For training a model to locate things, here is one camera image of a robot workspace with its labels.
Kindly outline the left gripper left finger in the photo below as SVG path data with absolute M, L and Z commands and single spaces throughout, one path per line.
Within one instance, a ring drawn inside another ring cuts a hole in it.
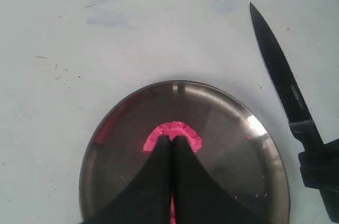
M 162 135 L 128 186 L 83 223 L 170 223 L 171 163 L 172 142 Z

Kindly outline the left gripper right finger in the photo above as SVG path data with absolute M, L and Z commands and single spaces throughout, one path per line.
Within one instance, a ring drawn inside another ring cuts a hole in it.
M 176 223 L 267 223 L 227 194 L 201 165 L 186 137 L 172 141 Z

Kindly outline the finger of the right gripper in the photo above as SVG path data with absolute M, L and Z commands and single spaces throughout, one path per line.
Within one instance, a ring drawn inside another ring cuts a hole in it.
M 300 172 L 305 187 L 338 192 L 338 139 L 325 144 L 323 163 L 309 160 L 305 152 L 298 154 Z

